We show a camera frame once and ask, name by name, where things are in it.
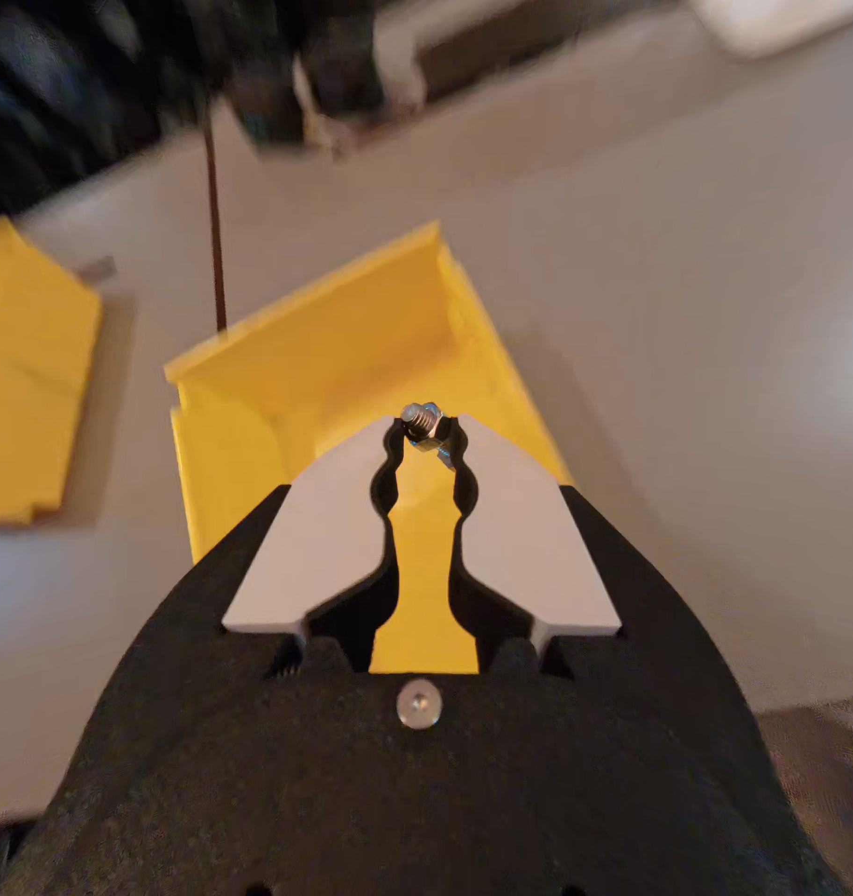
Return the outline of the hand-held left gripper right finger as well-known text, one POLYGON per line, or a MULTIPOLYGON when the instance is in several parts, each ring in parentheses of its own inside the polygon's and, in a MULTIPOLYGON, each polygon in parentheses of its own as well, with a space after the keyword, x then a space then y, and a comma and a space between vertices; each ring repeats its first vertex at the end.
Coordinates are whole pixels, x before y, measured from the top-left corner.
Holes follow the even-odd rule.
POLYGON ((543 659, 553 640, 614 637, 622 620, 564 487, 521 447, 476 418, 447 420, 455 525, 448 600, 486 673, 504 644, 543 659))

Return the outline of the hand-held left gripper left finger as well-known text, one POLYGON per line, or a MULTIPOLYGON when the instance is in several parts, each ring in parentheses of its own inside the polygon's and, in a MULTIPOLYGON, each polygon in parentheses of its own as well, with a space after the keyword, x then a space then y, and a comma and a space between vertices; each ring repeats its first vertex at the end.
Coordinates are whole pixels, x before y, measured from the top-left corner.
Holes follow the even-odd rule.
POLYGON ((380 417, 295 478, 222 617, 227 632, 332 638, 354 672, 370 671, 398 607, 389 514, 404 441, 401 421, 380 417))

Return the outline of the steel hex bolt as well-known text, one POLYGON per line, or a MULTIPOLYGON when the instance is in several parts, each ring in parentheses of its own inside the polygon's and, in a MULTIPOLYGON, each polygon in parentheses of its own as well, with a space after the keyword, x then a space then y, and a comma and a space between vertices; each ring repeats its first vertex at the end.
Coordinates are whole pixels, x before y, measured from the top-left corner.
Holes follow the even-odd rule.
POLYGON ((406 405, 400 414, 402 427, 409 444, 422 454, 432 454, 446 469, 456 469, 454 450, 459 426, 434 402, 406 405))

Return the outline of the yellow plastic bin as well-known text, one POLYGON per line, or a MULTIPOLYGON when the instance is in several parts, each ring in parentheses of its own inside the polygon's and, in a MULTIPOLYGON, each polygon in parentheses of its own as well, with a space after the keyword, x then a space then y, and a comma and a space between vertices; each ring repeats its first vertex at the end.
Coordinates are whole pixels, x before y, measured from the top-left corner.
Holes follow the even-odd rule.
MULTIPOLYGON (((571 480, 521 375, 438 225, 417 230, 237 323, 165 368, 172 428, 198 563, 278 487, 377 418, 437 399, 571 480)), ((526 641, 492 651, 453 618, 447 587, 459 514, 453 474, 405 448, 389 519, 396 611, 374 636, 369 671, 475 674, 526 641)))
POLYGON ((62 506, 100 297, 0 217, 0 527, 62 506))

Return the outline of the grey desk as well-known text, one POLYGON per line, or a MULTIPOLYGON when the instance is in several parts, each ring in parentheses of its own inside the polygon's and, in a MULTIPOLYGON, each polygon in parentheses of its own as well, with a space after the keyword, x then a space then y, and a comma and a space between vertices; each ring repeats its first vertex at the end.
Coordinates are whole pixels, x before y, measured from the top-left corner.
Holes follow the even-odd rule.
MULTIPOLYGON (((440 221, 579 490, 753 708, 853 699, 853 26, 741 63, 676 7, 342 161, 215 135, 231 320, 440 221)), ((115 275, 70 506, 0 532, 0 815, 47 803, 191 564, 163 365, 215 327, 206 179, 190 133, 19 223, 115 275)))

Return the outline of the dark bulky object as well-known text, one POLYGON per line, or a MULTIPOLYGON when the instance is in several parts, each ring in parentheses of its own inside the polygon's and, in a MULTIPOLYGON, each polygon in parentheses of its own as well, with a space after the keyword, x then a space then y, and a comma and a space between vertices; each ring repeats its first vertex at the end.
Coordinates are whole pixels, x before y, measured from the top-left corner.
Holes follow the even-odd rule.
POLYGON ((315 111, 387 105, 374 2, 0 1, 0 216, 196 126, 223 97, 260 146, 302 145, 315 111))

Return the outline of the white monitor base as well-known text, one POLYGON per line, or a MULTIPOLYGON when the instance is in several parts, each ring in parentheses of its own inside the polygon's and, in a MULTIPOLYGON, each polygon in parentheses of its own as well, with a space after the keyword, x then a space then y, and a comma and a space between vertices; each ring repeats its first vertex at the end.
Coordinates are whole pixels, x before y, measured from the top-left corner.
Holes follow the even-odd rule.
POLYGON ((729 53, 779 54, 853 23, 853 1, 687 1, 729 53))

